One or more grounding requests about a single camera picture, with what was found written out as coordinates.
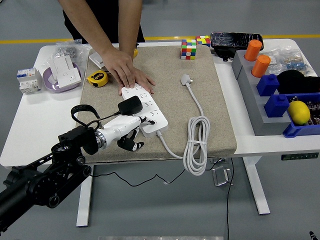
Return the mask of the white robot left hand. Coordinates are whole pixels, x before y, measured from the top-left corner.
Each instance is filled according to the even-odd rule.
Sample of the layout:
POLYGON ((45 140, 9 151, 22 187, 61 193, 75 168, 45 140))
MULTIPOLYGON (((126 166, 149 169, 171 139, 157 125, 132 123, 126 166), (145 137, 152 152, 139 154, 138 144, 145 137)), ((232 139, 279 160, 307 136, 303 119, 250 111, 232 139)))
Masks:
POLYGON ((95 131, 98 148, 106 149, 113 141, 117 141, 117 145, 127 151, 135 152, 139 150, 144 143, 134 142, 139 133, 141 125, 154 125, 154 120, 147 117, 119 115, 95 131))

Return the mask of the person's left hand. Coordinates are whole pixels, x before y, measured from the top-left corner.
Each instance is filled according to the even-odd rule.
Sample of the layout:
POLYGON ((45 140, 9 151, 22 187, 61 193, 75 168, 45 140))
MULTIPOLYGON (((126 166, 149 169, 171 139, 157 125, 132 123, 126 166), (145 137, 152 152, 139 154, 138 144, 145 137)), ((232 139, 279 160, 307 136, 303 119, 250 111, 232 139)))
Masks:
POLYGON ((150 94, 155 93, 153 86, 156 85, 156 82, 150 76, 148 76, 146 73, 135 67, 132 68, 131 73, 133 81, 129 84, 131 88, 133 88, 135 86, 135 83, 137 83, 150 94))

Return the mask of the person's right hand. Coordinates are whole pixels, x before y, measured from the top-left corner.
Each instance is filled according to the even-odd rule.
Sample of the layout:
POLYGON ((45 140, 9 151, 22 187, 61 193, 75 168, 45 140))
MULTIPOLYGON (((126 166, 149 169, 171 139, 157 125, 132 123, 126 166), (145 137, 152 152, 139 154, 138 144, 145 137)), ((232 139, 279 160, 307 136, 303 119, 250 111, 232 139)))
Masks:
POLYGON ((128 49, 120 46, 119 49, 110 45, 98 51, 106 69, 111 73, 121 87, 133 87, 135 85, 133 57, 135 47, 128 49))

